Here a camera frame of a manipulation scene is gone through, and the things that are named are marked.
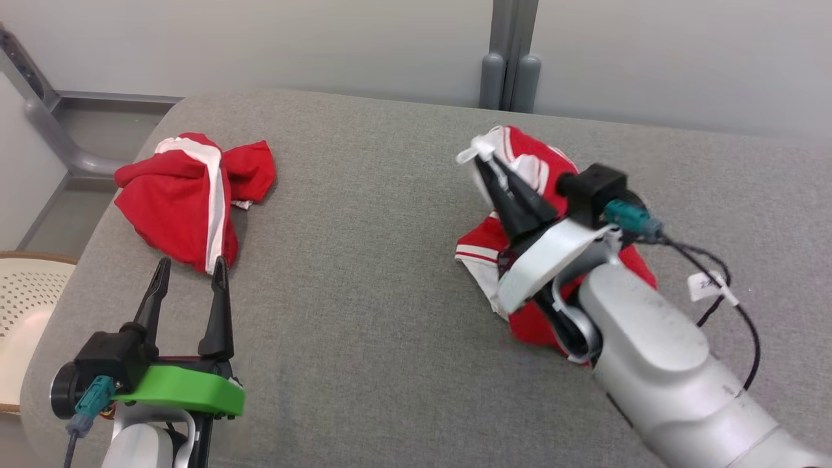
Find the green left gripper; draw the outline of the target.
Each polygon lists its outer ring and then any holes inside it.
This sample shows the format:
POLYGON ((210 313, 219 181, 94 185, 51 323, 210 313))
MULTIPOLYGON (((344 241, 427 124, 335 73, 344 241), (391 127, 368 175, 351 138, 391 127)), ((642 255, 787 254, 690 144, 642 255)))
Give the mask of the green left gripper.
MULTIPOLYGON (((172 259, 161 258, 133 321, 143 329, 142 342, 149 358, 159 356, 155 339, 161 304, 168 293, 170 267, 172 259)), ((228 265, 223 255, 214 264, 211 290, 210 317, 198 344, 202 359, 162 359, 151 363, 132 391, 116 392, 116 402, 172 407, 218 418, 244 414, 246 392, 229 360, 235 350, 228 265)))

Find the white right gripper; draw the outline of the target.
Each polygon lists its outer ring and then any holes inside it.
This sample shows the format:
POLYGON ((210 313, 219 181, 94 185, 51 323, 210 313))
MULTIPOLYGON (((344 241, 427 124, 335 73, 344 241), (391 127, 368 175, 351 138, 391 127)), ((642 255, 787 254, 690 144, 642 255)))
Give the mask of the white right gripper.
MULTIPOLYGON (((474 158, 486 198, 512 245, 558 221, 558 211, 499 159, 474 158)), ((551 226, 523 252, 499 281, 497 303, 512 314, 546 284, 563 285, 603 264, 618 264, 618 226, 594 230, 573 219, 551 226)))

